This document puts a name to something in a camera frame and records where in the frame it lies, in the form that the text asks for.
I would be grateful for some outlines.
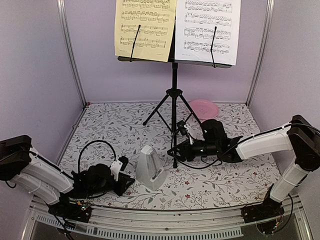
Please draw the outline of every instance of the floral patterned mat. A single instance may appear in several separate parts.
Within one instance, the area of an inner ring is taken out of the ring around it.
[[[271,154],[257,156],[241,163],[223,163],[203,170],[178,165],[173,168],[173,159],[167,155],[170,148],[170,132],[160,117],[155,114],[147,126],[142,122],[156,103],[104,103],[92,104],[87,109],[63,156],[60,166],[68,171],[77,171],[77,159],[81,149],[90,141],[106,140],[115,149],[117,157],[126,156],[129,164],[125,173],[135,177],[140,150],[145,145],[156,149],[166,170],[166,180],[156,191],[135,183],[122,197],[113,192],[92,200],[95,205],[150,210],[189,210],[231,207],[260,202],[268,187],[280,173]],[[259,132],[251,113],[244,104],[218,104],[218,121],[222,121],[229,138],[249,136]],[[171,122],[171,104],[165,103],[159,110],[168,123]],[[185,119],[189,111],[179,103],[177,120]],[[201,138],[201,129],[193,117],[188,123]],[[179,136],[178,143],[185,138]],[[81,169],[97,163],[113,161],[108,146],[103,143],[91,145],[84,151]],[[208,157],[211,163],[215,158]],[[195,167],[206,163],[196,158],[189,163]]]

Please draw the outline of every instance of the tripod stand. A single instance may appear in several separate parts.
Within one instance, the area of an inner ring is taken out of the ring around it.
[[[155,109],[152,111],[152,113],[149,115],[149,117],[142,123],[144,126],[147,125],[149,120],[153,117],[155,113],[159,115],[161,120],[164,122],[164,124],[167,126],[167,128],[170,130],[170,132],[173,134],[173,146],[175,147],[177,145],[177,134],[174,134],[177,131],[177,99],[181,98],[183,103],[186,105],[186,107],[189,109],[190,114],[186,118],[185,122],[189,120],[191,116],[194,116],[195,120],[201,124],[199,118],[195,114],[195,112],[192,110],[190,105],[188,104],[187,100],[184,98],[182,95],[183,91],[181,89],[177,89],[178,85],[178,63],[173,62],[172,63],[172,88],[168,89],[166,92],[166,95],[164,98],[161,100],[161,102],[155,107]],[[164,102],[169,98],[172,98],[172,113],[171,113],[171,127],[168,125],[166,120],[162,117],[160,112],[158,111],[159,108],[164,104]],[[178,163],[177,160],[174,158],[173,159],[173,168],[177,168]]]

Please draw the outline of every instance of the cable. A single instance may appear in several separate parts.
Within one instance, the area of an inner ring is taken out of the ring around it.
[[[60,219],[57,217],[57,215],[54,213],[54,211],[51,210],[51,207],[49,206],[49,204],[46,203],[46,202],[44,202],[44,203],[47,205],[47,207],[48,207],[49,210],[51,211],[51,214],[54,216],[54,218],[55,218],[55,219],[59,222],[59,224],[63,227],[63,229],[64,229],[64,234],[65,234],[66,238],[67,238],[68,240],[75,240],[75,239],[71,236],[71,234],[69,233],[69,231],[67,230],[66,226],[60,221]]]
[[[292,196],[291,196],[290,194],[288,194],[288,196],[289,196],[289,198],[290,198],[290,200],[291,200],[291,212],[290,212],[289,218],[288,218],[288,220],[285,222],[285,224],[282,225],[281,228],[279,228],[279,229],[277,228],[277,229],[274,231],[274,233],[277,233],[277,232],[281,231],[282,229],[284,229],[284,228],[286,227],[286,225],[289,223],[289,221],[290,221],[290,219],[291,219],[292,213],[294,212],[294,200],[292,199]]]
[[[172,138],[171,138],[171,149],[173,148],[174,138],[175,138],[175,136],[177,135],[178,132],[179,132],[179,130],[177,129],[177,130],[173,133],[173,135],[172,135]],[[174,152],[172,152],[172,155],[173,155],[173,157],[174,157],[179,163],[181,163],[182,165],[184,165],[184,166],[186,166],[186,167],[188,167],[188,168],[191,168],[191,169],[195,169],[195,170],[206,169],[206,168],[212,166],[213,164],[215,164],[217,161],[219,161],[219,159],[216,159],[216,160],[213,161],[212,163],[208,163],[207,166],[194,167],[194,166],[190,166],[190,165],[185,164],[184,162],[180,161],[180,160],[177,158],[177,156],[175,155]]]
[[[100,194],[100,195],[97,195],[97,196],[90,196],[90,197],[88,197],[88,199],[100,198],[100,197],[102,197],[102,196],[105,195],[105,194],[107,194],[107,192],[104,192],[104,193],[102,193],[102,194]]]
[[[6,159],[8,159],[8,158],[11,158],[12,156],[14,156],[14,155],[16,155],[16,154],[20,154],[20,153],[29,153],[29,151],[26,151],[26,150],[15,151],[14,153],[11,153],[10,155],[2,158],[2,159],[0,160],[0,162],[6,160]]]
[[[304,126],[304,127],[307,127],[309,129],[313,129],[315,131],[317,131],[318,133],[320,133],[320,130],[314,126],[310,126],[310,125],[307,125],[307,124],[303,124],[303,123],[291,123],[291,126]]]
[[[80,161],[81,161],[81,156],[82,154],[84,153],[84,151],[86,150],[87,147],[89,147],[91,144],[94,144],[94,143],[104,143],[104,144],[107,144],[112,152],[113,152],[113,156],[114,156],[114,160],[117,159],[117,155],[116,155],[116,152],[114,150],[114,148],[111,146],[110,143],[108,143],[107,141],[104,141],[104,140],[94,140],[94,141],[91,141],[89,142],[87,145],[84,146],[84,148],[82,148],[81,152],[80,152],[80,155],[79,155],[79,158],[78,158],[78,174],[80,173]]]
[[[303,123],[289,123],[285,126],[281,126],[281,127],[277,127],[277,128],[274,128],[274,129],[271,129],[271,130],[268,130],[268,131],[264,131],[264,132],[260,132],[260,133],[257,133],[256,135],[252,135],[252,136],[249,136],[247,137],[246,139],[243,139],[241,141],[239,141],[237,144],[233,145],[231,148],[229,148],[226,152],[224,152],[220,157],[218,157],[214,162],[208,164],[207,166],[203,166],[203,167],[193,167],[193,166],[190,166],[190,165],[187,165],[185,164],[184,162],[180,161],[178,159],[178,157],[175,155],[174,152],[172,152],[172,155],[173,157],[179,162],[181,163],[182,165],[186,166],[186,167],[189,167],[189,168],[192,168],[192,169],[196,169],[196,170],[202,170],[202,169],[206,169],[210,166],[212,166],[213,164],[215,164],[217,161],[220,161],[220,159],[226,155],[227,153],[229,153],[231,150],[235,149],[238,145],[242,144],[243,142],[245,141],[248,141],[250,139],[253,139],[255,137],[258,137],[260,135],[264,135],[264,134],[268,134],[268,133],[272,133],[272,132],[276,132],[278,130],[281,130],[283,128],[287,128],[287,127],[290,127],[290,126],[304,126],[304,127],[307,127],[307,128],[310,128],[310,129],[313,129],[315,131],[317,131],[318,133],[320,133],[320,130],[314,126],[310,126],[310,125],[307,125],[307,124],[303,124]],[[173,139],[175,137],[175,135],[178,133],[179,130],[176,130],[175,133],[172,135],[172,139],[171,139],[171,149],[173,148]]]
[[[8,181],[5,181],[5,184],[6,184],[9,188],[11,188],[11,189],[15,189],[16,186],[17,186],[16,183],[15,183],[13,186],[10,186],[10,184],[8,183]]]
[[[37,153],[33,152],[33,151],[28,151],[28,150],[20,150],[20,151],[15,151],[14,153],[11,153],[10,155],[0,159],[0,162],[11,158],[12,156],[16,155],[16,154],[20,154],[20,153],[28,153],[28,154],[32,154],[33,156],[41,159],[42,161],[44,161],[46,164],[50,165],[51,167],[53,167],[54,169],[58,170],[59,172],[61,172],[63,175],[65,175],[66,177],[70,178],[71,180],[73,180],[73,177],[71,177],[70,175],[68,175],[67,173],[65,173],[63,170],[61,170],[61,168],[59,168],[57,165],[53,164],[52,162],[46,160],[44,157],[38,155]]]
[[[205,164],[207,164],[207,165],[210,164],[210,163],[207,163],[206,161],[204,161],[204,158],[203,158],[203,157],[200,157],[200,159],[201,159],[201,162],[203,162],[203,163],[205,163]],[[220,161],[219,164],[216,164],[216,165],[213,165],[213,166],[220,166],[220,165],[222,165],[222,161]]]
[[[65,175],[66,177],[68,177],[69,179],[73,180],[74,178],[70,175],[68,175],[67,173],[65,173],[60,167],[58,167],[57,165],[53,164],[52,162],[48,161],[47,159],[45,159],[43,156],[33,152],[33,151],[29,151],[33,156],[41,159],[42,161],[44,161],[46,164],[50,165],[51,167],[53,167],[54,169],[58,170],[60,173],[62,173],[63,175]]]

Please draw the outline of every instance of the yellow sheet music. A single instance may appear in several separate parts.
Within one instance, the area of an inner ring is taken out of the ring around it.
[[[116,0],[115,55],[130,57],[137,35],[132,58],[167,62],[176,5],[177,0]]]

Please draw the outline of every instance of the sheet music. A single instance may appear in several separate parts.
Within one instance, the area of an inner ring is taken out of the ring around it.
[[[178,0],[175,59],[236,65],[241,0]]]
[[[115,55],[167,62],[174,34],[177,0],[117,0]]]

